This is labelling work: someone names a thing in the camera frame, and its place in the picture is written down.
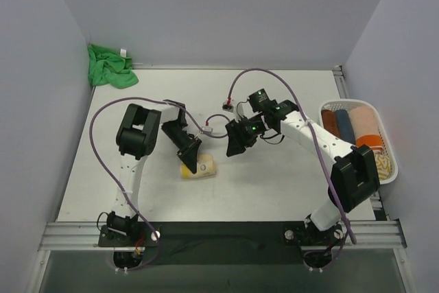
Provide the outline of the yellow cream towel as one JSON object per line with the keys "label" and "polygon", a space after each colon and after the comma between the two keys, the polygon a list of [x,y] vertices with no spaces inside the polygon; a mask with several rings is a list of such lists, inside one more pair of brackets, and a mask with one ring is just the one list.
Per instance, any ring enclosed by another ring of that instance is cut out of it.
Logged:
{"label": "yellow cream towel", "polygon": [[208,178],[215,176],[216,173],[217,168],[212,154],[198,155],[196,173],[192,173],[184,164],[180,166],[180,175],[183,180]]}

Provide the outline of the green cloth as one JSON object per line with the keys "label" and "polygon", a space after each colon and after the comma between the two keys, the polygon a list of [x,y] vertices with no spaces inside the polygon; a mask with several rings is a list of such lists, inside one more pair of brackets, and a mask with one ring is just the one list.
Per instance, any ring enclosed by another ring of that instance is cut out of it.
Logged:
{"label": "green cloth", "polygon": [[87,46],[89,56],[88,82],[91,86],[111,85],[126,89],[139,82],[133,71],[131,57],[95,44]]}

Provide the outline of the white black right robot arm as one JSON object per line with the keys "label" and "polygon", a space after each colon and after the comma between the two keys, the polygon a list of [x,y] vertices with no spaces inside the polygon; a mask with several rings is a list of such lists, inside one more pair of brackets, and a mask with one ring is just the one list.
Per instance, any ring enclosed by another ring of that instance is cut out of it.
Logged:
{"label": "white black right robot arm", "polygon": [[226,124],[228,157],[242,154],[269,130],[291,139],[314,154],[328,184],[328,198],[307,216],[305,239],[314,245],[329,236],[329,229],[347,220],[347,213],[369,199],[380,187],[374,152],[356,147],[331,134],[302,115],[295,103],[274,100],[254,103],[254,117],[247,118],[240,102],[225,102],[223,109],[235,118]]}

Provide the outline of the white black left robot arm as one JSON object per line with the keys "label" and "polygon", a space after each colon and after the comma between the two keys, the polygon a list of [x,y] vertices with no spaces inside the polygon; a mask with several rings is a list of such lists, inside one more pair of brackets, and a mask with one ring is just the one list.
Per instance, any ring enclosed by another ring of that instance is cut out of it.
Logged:
{"label": "white black left robot arm", "polygon": [[178,148],[177,156],[189,172],[197,173],[201,140],[185,130],[185,110],[184,104],[168,99],[160,110],[138,104],[129,104],[126,108],[116,136],[121,155],[118,192],[107,219],[108,229],[114,232],[114,238],[123,246],[133,245],[140,234],[141,225],[136,210],[141,177],[160,131]]}

